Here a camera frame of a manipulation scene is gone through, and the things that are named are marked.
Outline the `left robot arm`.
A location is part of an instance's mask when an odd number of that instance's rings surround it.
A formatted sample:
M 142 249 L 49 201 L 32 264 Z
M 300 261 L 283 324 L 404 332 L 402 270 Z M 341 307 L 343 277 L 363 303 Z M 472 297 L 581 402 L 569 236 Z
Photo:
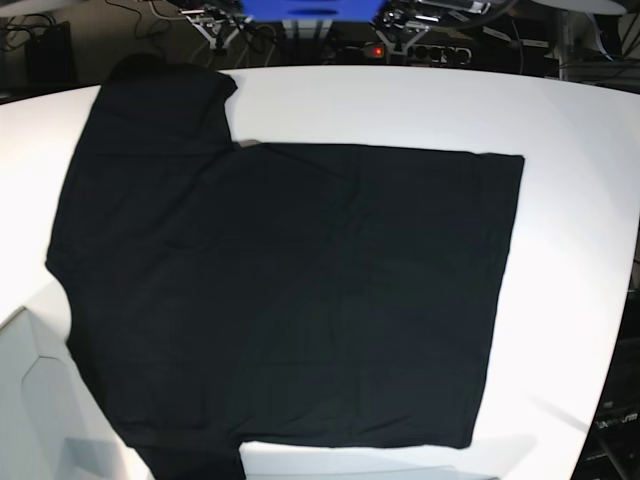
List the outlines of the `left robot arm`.
M 406 57 L 409 48 L 436 27 L 473 28 L 489 21 L 499 10 L 491 1 L 385 1 L 371 26 L 390 61 Z

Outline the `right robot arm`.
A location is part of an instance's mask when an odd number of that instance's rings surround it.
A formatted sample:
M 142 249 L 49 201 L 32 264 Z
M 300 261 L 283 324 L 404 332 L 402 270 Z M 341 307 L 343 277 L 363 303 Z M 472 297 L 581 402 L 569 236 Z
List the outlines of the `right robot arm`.
M 185 1 L 178 11 L 205 38 L 215 55 L 226 54 L 231 42 L 253 21 L 241 1 Z

